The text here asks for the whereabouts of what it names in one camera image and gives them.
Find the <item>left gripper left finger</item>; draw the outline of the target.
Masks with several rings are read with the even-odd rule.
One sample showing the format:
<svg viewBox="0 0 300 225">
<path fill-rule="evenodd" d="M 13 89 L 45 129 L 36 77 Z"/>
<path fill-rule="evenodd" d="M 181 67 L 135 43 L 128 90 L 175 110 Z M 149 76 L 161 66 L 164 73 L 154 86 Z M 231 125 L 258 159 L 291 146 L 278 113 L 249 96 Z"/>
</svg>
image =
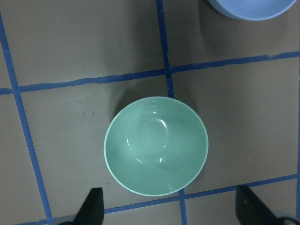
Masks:
<svg viewBox="0 0 300 225">
<path fill-rule="evenodd" d="M 73 220 L 74 225 L 101 225 L 104 220 L 104 198 L 101 187 L 92 188 Z"/>
</svg>

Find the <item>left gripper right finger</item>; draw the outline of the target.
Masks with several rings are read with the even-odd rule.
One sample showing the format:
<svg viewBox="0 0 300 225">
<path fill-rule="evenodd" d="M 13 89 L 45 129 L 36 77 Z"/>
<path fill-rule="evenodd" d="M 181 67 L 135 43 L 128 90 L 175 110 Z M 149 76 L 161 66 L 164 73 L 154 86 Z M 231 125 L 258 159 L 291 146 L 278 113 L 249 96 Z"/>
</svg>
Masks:
<svg viewBox="0 0 300 225">
<path fill-rule="evenodd" d="M 236 188 L 235 213 L 241 225 L 278 225 L 277 217 L 245 185 Z"/>
</svg>

